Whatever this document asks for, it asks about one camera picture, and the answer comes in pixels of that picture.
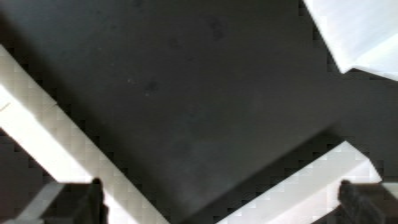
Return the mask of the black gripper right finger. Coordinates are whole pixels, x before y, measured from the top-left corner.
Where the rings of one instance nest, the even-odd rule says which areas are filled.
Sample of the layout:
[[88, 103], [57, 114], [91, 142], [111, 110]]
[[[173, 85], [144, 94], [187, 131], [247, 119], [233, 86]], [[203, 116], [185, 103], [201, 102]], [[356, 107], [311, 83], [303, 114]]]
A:
[[398, 224], [398, 182], [343, 180], [338, 200], [352, 224]]

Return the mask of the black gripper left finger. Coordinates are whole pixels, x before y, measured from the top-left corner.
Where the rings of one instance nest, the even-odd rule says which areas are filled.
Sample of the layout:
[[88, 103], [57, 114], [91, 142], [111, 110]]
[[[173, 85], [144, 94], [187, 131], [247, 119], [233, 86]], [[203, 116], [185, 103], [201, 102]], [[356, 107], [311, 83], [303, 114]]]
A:
[[15, 224], [109, 224], [107, 217], [102, 180], [50, 182], [15, 218]]

